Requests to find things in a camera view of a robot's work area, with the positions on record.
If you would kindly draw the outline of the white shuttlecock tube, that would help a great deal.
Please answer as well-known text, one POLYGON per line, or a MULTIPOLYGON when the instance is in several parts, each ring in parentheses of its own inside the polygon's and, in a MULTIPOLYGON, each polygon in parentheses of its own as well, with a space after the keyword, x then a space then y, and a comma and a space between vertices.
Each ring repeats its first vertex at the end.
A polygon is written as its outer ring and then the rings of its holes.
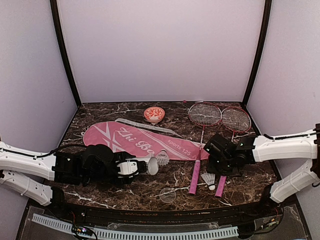
POLYGON ((154 156, 148 157, 138 157, 137 169, 138 173, 141 175, 151 175, 154 176, 159 171, 158 159, 154 156))

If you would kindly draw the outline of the clear plastic tube lid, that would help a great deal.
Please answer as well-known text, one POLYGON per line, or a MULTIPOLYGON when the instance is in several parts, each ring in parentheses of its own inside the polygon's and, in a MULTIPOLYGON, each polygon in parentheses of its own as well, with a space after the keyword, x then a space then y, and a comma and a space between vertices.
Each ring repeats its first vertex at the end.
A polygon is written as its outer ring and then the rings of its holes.
POLYGON ((163 188, 159 193, 159 198, 164 203, 172 203, 177 197, 176 191, 173 188, 163 188))

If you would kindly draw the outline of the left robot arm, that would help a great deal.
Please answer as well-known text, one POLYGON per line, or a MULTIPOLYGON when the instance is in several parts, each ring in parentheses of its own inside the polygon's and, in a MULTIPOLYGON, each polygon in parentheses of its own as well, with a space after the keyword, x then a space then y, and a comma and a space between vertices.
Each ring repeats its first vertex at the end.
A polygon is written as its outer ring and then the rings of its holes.
POLYGON ((56 183, 87 186, 90 181, 131 183, 139 174, 138 159, 128 152, 113 152, 108 146, 76 144, 82 150, 63 152, 62 147, 49 153, 24 150, 0 143, 0 182, 40 205, 50 207, 60 218, 71 213, 62 189, 29 178, 38 176, 56 183))

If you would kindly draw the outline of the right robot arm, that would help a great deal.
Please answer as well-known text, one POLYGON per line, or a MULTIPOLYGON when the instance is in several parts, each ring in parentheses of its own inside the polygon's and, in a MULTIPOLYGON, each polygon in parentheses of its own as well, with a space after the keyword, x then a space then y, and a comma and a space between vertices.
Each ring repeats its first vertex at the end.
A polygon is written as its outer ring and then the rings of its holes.
POLYGON ((220 176, 236 176, 245 165, 270 160, 305 159, 306 162, 287 177, 266 186, 255 213, 266 217, 275 205, 309 185, 320 181, 320 125, 290 135, 250 135, 238 143, 215 134, 203 148, 208 154, 207 171, 220 176))

